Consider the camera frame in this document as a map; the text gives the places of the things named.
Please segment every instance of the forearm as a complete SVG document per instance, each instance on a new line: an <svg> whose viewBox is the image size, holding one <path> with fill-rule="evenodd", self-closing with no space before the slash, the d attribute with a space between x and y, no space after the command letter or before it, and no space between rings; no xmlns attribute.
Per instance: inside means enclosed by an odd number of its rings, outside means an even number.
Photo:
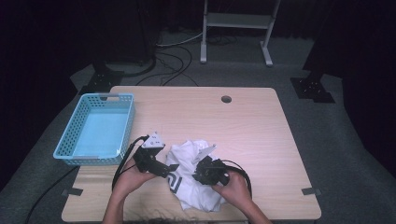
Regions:
<svg viewBox="0 0 396 224"><path fill-rule="evenodd" d="M271 224L271 220L262 212L262 210L254 202L245 205L241 209L242 213L252 224Z"/></svg>
<svg viewBox="0 0 396 224"><path fill-rule="evenodd" d="M107 209L103 218L103 224L123 222L123 205L126 196L112 194L108 200Z"/></svg>

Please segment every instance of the person's right hand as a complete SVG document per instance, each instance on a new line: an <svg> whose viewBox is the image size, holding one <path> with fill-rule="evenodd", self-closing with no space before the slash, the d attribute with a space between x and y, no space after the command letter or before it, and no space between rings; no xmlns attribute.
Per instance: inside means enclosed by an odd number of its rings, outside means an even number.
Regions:
<svg viewBox="0 0 396 224"><path fill-rule="evenodd" d="M230 181L226 186L214 185L212 189L220 194L228 203L241 209L252 203L245 178L234 171L227 172Z"/></svg>

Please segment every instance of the gray carpet floor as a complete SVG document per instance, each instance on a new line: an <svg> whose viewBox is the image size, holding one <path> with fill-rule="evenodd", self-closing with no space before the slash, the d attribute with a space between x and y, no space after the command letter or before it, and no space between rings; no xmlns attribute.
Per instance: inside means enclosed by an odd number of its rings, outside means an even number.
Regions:
<svg viewBox="0 0 396 224"><path fill-rule="evenodd" d="M162 43L176 43L189 34L163 32ZM200 44L190 42L183 48L159 49L157 64L139 77L124 77L121 85L264 87L276 90L299 148L312 186L320 189L318 203L322 216L317 223L396 223L396 180L365 150L343 105L342 80L325 75L321 83L335 104L300 100L291 85L291 77L306 77L302 70L313 41L272 38L269 50L273 67L264 64L259 46L261 36L229 37L226 45L208 45L207 64L200 64ZM170 80L172 69L180 67L176 55L187 65L183 74ZM110 67L133 73L147 66L111 64ZM94 70L88 66L71 76L81 90L88 85ZM25 161L0 193L0 222L23 223L29 211L52 183L71 169L53 159L79 95L67 105L42 134ZM64 189L71 188L77 170L55 185L38 203L29 223L64 223ZM276 223L300 223L277 221Z"/></svg>

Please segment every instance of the human arm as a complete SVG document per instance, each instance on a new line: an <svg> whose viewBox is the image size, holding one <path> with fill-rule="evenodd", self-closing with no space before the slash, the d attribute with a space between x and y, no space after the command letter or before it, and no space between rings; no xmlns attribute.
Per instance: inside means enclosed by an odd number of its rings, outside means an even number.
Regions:
<svg viewBox="0 0 396 224"><path fill-rule="evenodd" d="M212 189L228 203L238 208L252 224L270 224L270 219L250 198L245 178L234 171L229 171L230 182L226 186L215 185Z"/></svg>
<svg viewBox="0 0 396 224"><path fill-rule="evenodd" d="M134 159L130 159L126 162L124 170L117 180L110 199L108 200L105 216L103 217L103 224L122 223L123 205L126 197L140 188L146 181L156 176L151 173L140 173L134 165Z"/></svg>

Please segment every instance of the dark background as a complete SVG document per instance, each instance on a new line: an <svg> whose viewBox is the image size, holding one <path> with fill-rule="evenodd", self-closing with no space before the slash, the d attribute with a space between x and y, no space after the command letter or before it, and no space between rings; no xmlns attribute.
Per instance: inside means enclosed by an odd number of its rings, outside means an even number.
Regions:
<svg viewBox="0 0 396 224"><path fill-rule="evenodd" d="M250 2L211 0L209 9L269 13L274 3ZM1 1L0 187L77 94L71 75L91 63L148 60L161 29L202 29L203 3ZM315 39L303 69L343 79L346 110L363 144L393 175L395 11L390 0L283 0L272 35Z"/></svg>

